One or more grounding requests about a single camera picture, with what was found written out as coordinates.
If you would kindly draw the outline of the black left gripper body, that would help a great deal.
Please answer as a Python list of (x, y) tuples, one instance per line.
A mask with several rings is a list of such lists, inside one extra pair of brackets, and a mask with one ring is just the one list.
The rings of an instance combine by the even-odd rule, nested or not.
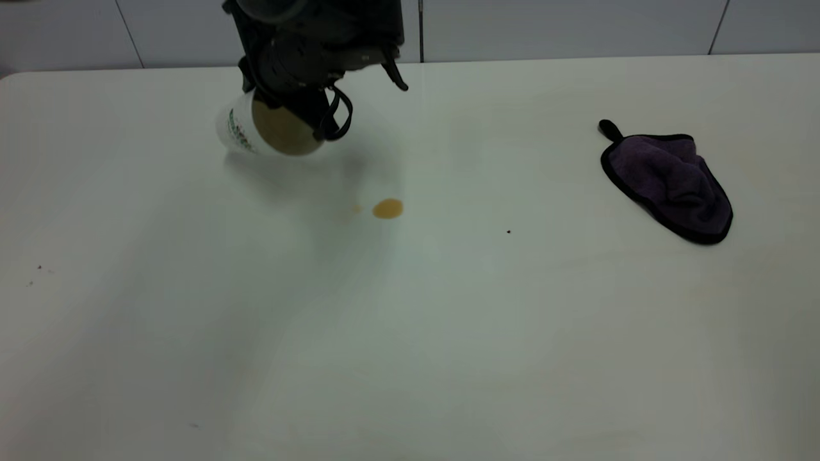
[(285, 93), (330, 88), (349, 71), (380, 65), (399, 90), (408, 91), (396, 59), (399, 46), (372, 37), (351, 43), (323, 43), (287, 30), (248, 31), (241, 36), (244, 56), (255, 64), (258, 92), (281, 100)]

